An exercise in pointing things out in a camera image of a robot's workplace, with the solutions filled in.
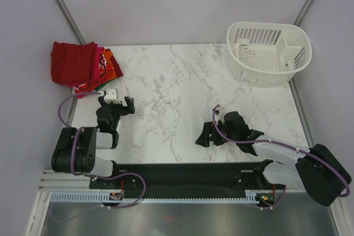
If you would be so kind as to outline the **dark red t-shirt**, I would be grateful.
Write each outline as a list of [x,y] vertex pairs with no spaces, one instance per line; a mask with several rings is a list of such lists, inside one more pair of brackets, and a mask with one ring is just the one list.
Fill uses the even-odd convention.
[[51,52],[52,81],[69,87],[91,81],[97,48],[94,42],[85,45],[54,42]]

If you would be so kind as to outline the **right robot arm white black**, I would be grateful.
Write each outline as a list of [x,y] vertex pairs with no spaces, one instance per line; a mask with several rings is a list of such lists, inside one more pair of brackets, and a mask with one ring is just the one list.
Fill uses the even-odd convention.
[[212,121],[203,124],[195,143],[204,148],[234,143],[242,152],[262,157],[253,170],[253,181],[259,188],[272,184],[302,190],[325,207],[351,193],[351,176],[326,146],[293,146],[273,139],[251,129],[236,111],[220,117],[214,108]]

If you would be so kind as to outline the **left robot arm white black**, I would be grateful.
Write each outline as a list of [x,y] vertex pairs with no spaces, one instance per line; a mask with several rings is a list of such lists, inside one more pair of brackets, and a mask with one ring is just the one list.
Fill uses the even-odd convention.
[[63,128],[51,158],[52,170],[76,176],[99,176],[109,188],[119,186],[121,174],[113,169],[114,161],[98,157],[96,151],[117,147],[121,117],[135,114],[134,99],[125,97],[124,100],[125,104],[116,96],[100,96],[95,127]]

